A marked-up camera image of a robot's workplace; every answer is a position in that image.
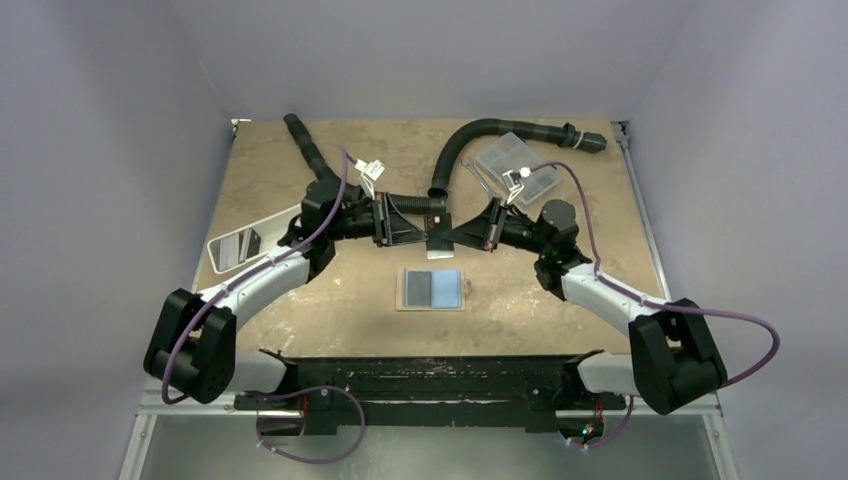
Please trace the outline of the beige card holder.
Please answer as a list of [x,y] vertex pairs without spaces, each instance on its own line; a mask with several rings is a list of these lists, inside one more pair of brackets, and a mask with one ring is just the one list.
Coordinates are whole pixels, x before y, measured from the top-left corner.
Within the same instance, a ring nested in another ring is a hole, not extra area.
[[404,269],[397,275],[397,311],[463,311],[465,277],[459,269]]

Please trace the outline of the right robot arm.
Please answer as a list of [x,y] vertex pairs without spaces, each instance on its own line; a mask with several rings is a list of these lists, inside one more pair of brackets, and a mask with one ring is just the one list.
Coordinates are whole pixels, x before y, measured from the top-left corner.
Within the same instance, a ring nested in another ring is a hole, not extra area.
[[626,284],[603,275],[580,251],[579,233],[575,208],[568,202],[549,201],[531,219],[492,200],[445,237],[485,252],[507,245],[536,254],[534,271],[543,290],[627,337],[628,353],[590,353],[568,367],[561,392],[569,404],[584,407],[600,393],[613,393],[639,397],[667,415],[725,386],[725,364],[696,304],[628,292]]

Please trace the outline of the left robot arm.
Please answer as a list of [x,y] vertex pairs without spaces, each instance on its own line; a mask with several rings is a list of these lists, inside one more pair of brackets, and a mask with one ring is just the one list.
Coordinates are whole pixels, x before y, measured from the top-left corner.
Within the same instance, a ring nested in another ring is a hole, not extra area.
[[424,242],[411,216],[441,214],[442,201],[376,192],[342,180],[306,189],[285,233],[241,273],[199,292],[178,288],[164,300],[147,347],[144,371],[160,380],[167,405],[208,404],[226,391],[259,392],[272,408],[297,399],[298,382],[282,361],[265,353],[241,357],[239,331],[284,294],[321,274],[342,240],[370,238],[379,247]]

